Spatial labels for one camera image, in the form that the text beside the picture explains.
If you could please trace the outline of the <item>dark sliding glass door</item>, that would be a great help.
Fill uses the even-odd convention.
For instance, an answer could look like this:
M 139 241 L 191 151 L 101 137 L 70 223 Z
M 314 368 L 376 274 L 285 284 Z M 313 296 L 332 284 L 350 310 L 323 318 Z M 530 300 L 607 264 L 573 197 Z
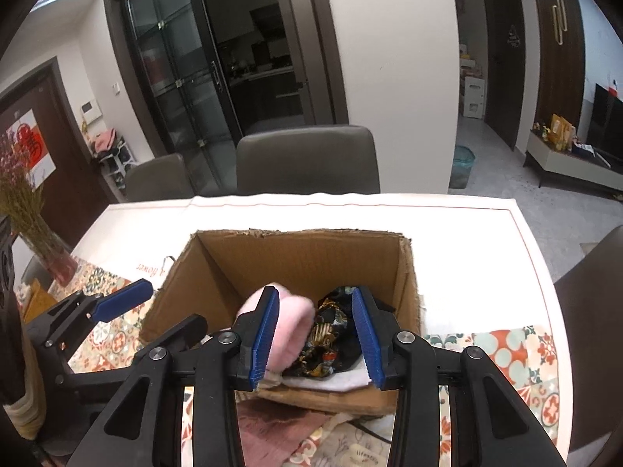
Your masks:
M 248 135 L 347 122 L 329 0 L 104 0 L 115 59 L 149 147 L 197 194 L 236 191 Z

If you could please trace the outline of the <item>black television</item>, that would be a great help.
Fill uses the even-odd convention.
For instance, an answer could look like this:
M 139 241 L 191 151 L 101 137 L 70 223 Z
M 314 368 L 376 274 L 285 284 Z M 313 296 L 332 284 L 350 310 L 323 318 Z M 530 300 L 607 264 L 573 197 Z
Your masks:
M 606 159 L 611 169 L 622 172 L 623 102 L 599 84 L 595 89 L 587 143 Z

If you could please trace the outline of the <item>grey chair middle back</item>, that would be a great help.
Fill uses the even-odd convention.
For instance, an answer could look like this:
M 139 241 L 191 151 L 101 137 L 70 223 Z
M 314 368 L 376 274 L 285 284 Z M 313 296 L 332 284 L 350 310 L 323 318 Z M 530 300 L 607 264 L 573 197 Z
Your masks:
M 241 195 L 378 194 L 375 141 L 360 125 L 314 125 L 243 137 L 236 147 Z

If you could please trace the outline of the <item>pink fluffy soft item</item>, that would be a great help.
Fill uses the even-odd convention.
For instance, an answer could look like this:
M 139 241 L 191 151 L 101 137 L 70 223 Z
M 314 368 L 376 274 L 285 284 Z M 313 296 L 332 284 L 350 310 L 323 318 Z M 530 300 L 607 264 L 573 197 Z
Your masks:
M 279 318 L 271 343 L 266 371 L 282 373 L 300 355 L 315 322 L 315 303 L 305 296 L 297 295 L 283 284 L 270 283 L 279 293 Z

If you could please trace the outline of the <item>dark patterned silk scarf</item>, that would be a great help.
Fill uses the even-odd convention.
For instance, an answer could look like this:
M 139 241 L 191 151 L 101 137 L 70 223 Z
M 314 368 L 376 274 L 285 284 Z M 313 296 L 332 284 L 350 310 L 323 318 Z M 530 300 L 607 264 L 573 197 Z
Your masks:
M 282 372 L 285 377 L 320 381 L 354 369 L 359 360 L 364 360 L 371 363 L 366 367 L 374 384 L 383 380 L 379 353 L 361 347 L 356 326 L 360 310 L 353 306 L 354 296 L 361 294 L 356 287 L 338 287 L 318 302 L 300 353 Z

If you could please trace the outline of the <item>grey chair right side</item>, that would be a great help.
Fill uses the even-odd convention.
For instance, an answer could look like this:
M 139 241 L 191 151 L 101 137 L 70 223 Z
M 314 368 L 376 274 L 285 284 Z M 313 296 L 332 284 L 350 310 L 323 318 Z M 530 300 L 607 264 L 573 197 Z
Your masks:
M 622 422 L 622 228 L 610 231 L 554 284 L 574 384 L 570 449 Z

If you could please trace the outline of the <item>mauve knitted cloth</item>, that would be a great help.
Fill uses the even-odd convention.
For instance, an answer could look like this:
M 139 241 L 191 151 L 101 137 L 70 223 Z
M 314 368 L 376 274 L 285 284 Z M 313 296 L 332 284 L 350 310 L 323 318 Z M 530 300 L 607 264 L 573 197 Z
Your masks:
M 246 466 L 281 466 L 332 417 L 264 399 L 241 400 L 236 412 Z

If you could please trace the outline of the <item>teal waste basket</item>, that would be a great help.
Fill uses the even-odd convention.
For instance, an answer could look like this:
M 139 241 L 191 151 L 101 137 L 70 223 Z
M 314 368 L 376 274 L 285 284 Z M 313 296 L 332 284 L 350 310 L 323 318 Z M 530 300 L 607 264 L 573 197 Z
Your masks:
M 464 189 L 467 187 L 475 159 L 474 153 L 468 147 L 454 147 L 449 183 L 450 189 Z

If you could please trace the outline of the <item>brown cardboard box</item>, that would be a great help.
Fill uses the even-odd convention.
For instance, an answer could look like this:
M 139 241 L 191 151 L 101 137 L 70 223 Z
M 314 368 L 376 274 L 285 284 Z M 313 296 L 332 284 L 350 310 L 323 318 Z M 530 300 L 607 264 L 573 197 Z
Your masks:
M 302 232 L 205 231 L 195 233 L 174 263 L 144 318 L 145 344 L 192 314 L 218 334 L 255 310 L 270 283 L 315 303 L 338 287 L 365 287 L 378 307 L 403 329 L 420 330 L 419 298 L 411 243 L 401 234 L 353 230 Z M 260 397 L 329 413 L 386 415 L 397 394 L 373 384 L 346 393 L 289 388 L 282 373 L 265 371 Z

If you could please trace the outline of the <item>shoe rack with items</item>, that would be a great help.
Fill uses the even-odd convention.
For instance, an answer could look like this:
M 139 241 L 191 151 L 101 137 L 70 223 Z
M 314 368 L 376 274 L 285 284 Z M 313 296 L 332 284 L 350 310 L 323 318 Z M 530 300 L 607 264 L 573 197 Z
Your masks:
M 137 166 L 126 139 L 116 129 L 109 129 L 95 136 L 92 151 L 104 178 L 110 180 L 119 192 L 125 192 L 126 175 Z

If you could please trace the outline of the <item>glass vase with dried flowers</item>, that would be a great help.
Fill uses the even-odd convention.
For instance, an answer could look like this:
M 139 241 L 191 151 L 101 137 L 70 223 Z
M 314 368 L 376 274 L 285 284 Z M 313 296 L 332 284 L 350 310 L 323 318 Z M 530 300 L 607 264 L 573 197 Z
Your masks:
M 43 188 L 34 186 L 28 170 L 28 148 L 6 131 L 1 134 L 1 213 L 9 216 L 12 229 L 21 236 L 61 286 L 73 279 L 77 263 L 61 238 L 42 217 Z

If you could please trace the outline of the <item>patterned white tablecloth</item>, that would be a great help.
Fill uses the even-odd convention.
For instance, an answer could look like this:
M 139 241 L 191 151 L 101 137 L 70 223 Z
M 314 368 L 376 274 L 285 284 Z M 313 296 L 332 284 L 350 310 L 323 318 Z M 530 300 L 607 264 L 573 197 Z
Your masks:
M 109 205 L 74 255 L 130 281 L 160 287 L 167 257 L 208 230 L 354 229 L 401 233 L 412 242 L 423 326 L 482 333 L 540 326 L 558 354 L 556 448 L 568 455 L 574 385 L 559 299 L 539 244 L 516 201 L 465 195 L 260 194 Z

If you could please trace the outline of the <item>white cloth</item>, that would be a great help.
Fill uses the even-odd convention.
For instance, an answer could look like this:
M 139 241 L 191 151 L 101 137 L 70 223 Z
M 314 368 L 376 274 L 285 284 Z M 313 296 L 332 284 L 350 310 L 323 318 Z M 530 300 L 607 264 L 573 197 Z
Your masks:
M 289 388 L 313 391 L 346 393 L 372 384 L 362 355 L 350 369 L 327 377 L 282 376 L 282 383 Z

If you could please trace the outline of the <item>beige floral fabric pouch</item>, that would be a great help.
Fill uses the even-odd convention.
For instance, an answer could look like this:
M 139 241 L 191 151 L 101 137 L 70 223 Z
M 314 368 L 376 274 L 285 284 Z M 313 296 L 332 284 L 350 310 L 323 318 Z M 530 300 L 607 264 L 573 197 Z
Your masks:
M 347 420 L 337 414 L 310 433 L 283 466 L 387 466 L 395 415 Z

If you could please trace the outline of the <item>grey chair left back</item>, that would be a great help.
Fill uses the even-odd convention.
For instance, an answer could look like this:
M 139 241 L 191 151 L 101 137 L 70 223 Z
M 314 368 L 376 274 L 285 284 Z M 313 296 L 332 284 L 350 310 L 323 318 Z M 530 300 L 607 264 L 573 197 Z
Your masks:
M 129 202 L 185 199 L 194 195 L 184 158 L 178 153 L 135 165 L 126 174 Z

